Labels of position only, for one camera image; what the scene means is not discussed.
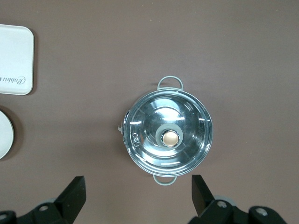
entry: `white plate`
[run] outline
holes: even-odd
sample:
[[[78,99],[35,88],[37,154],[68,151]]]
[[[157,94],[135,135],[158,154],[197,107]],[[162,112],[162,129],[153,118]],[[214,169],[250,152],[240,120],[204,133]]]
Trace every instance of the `white plate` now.
[[[33,51],[34,37],[28,28],[0,24],[0,93],[31,92]]]
[[[8,117],[0,111],[0,159],[8,153],[14,141],[14,129]]]

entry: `pot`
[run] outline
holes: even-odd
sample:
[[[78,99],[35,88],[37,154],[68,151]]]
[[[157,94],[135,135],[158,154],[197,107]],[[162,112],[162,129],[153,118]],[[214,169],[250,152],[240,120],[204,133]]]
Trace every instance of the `pot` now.
[[[167,78],[176,79],[180,87],[160,87]],[[137,100],[118,129],[132,160],[160,185],[173,184],[179,175],[195,169],[213,137],[208,111],[175,76],[162,78],[156,91]],[[161,182],[157,176],[172,180]]]

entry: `round beige knob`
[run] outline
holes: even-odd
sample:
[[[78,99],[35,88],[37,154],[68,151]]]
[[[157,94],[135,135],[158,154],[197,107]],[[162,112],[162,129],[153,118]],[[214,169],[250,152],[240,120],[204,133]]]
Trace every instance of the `round beige knob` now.
[[[162,142],[167,147],[174,147],[177,145],[179,140],[178,133],[175,131],[169,130],[162,135]]]

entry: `white cutting board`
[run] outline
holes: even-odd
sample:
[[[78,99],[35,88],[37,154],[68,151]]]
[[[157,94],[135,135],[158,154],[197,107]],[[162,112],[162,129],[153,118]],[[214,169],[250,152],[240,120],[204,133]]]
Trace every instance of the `white cutting board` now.
[[[33,52],[34,36],[28,28],[0,24],[0,93],[31,92]]]

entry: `brand logo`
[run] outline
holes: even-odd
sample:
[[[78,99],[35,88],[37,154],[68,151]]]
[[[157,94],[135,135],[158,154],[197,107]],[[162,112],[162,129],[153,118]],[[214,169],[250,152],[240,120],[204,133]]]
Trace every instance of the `brand logo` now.
[[[19,76],[17,78],[6,78],[6,77],[0,77],[0,83],[16,83],[18,85],[22,85],[26,82],[26,79],[24,76]]]

